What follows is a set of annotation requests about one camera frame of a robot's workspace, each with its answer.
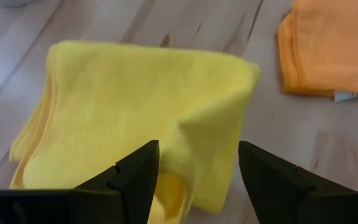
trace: yellow microfiber towel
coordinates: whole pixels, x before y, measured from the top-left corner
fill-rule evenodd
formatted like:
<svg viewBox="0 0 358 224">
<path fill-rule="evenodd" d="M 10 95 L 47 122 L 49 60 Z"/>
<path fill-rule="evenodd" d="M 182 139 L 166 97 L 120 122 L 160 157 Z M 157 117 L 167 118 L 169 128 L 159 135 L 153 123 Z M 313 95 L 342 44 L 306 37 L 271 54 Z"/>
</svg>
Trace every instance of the yellow microfiber towel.
<svg viewBox="0 0 358 224">
<path fill-rule="evenodd" d="M 358 0 L 296 0 L 278 30 L 283 91 L 358 93 Z"/>
<path fill-rule="evenodd" d="M 259 68 L 225 54 L 62 42 L 44 95 L 11 147 L 14 189 L 69 189 L 160 141 L 150 223 L 217 213 Z"/>
</svg>

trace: towel label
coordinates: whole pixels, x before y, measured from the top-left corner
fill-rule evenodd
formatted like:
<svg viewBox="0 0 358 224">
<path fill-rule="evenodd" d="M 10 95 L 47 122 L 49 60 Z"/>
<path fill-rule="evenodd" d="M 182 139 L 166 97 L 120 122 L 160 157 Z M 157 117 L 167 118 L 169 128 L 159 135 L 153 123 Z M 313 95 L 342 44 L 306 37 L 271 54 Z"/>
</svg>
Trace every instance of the towel label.
<svg viewBox="0 0 358 224">
<path fill-rule="evenodd" d="M 334 101 L 339 103 L 345 100 L 351 100 L 357 97 L 357 93 L 348 92 L 348 91 L 335 91 Z"/>
</svg>

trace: hardwood floor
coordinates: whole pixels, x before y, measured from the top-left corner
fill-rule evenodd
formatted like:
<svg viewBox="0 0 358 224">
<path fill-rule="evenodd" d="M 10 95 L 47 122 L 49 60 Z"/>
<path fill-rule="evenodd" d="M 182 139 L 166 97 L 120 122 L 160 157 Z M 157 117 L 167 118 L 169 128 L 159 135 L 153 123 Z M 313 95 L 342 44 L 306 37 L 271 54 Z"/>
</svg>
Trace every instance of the hardwood floor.
<svg viewBox="0 0 358 224">
<path fill-rule="evenodd" d="M 260 65 L 241 138 L 358 190 L 358 100 L 280 92 L 276 30 L 291 0 L 41 0 L 0 8 L 0 188 L 6 153 L 44 87 L 48 48 L 85 39 L 227 52 Z M 257 223 L 238 166 L 220 215 L 197 209 L 190 223 Z"/>
</svg>

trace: folded towel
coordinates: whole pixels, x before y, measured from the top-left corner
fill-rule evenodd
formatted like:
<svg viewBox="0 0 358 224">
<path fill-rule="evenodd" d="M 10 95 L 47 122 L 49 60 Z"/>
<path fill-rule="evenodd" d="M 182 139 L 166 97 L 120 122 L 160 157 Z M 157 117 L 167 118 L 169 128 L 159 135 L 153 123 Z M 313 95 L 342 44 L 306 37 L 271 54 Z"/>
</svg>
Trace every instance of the folded towel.
<svg viewBox="0 0 358 224">
<path fill-rule="evenodd" d="M 358 0 L 297 0 L 278 30 L 283 91 L 358 93 Z"/>
<path fill-rule="evenodd" d="M 68 189 L 160 140 L 152 223 L 224 205 L 256 65 L 208 52 L 62 42 L 11 147 L 15 189 Z"/>
</svg>

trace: light wooden surface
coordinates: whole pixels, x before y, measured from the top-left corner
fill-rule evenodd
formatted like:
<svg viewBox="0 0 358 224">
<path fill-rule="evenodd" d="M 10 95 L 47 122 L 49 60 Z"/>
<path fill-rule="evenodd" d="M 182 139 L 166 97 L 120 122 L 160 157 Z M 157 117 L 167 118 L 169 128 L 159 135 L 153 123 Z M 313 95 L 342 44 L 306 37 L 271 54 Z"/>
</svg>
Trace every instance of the light wooden surface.
<svg viewBox="0 0 358 224">
<path fill-rule="evenodd" d="M 0 8 L 0 188 L 6 152 L 44 87 L 48 48 L 85 39 L 204 49 L 260 65 L 241 138 L 358 190 L 358 100 L 280 93 L 276 31 L 291 0 L 41 0 Z M 257 223 L 238 165 L 220 215 L 193 209 L 187 223 Z"/>
</svg>

